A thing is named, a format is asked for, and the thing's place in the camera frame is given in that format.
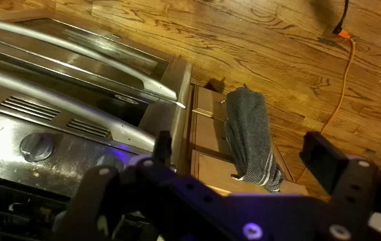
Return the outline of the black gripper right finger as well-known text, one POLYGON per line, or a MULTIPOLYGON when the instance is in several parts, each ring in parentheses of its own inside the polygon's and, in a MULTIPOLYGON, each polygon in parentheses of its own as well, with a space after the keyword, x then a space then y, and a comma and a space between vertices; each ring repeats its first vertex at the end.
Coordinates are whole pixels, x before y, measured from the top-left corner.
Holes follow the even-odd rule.
POLYGON ((326 193, 332 194, 349 159, 321 133, 309 131, 304 137, 300 157, 326 193))

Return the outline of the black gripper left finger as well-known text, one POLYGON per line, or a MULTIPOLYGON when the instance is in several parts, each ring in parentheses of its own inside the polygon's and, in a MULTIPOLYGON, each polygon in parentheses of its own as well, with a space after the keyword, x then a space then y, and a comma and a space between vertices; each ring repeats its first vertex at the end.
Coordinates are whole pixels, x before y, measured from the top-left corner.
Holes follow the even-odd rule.
POLYGON ((153 149, 153 159, 168 165, 172 157, 172 137, 170 131, 161 131, 153 149))

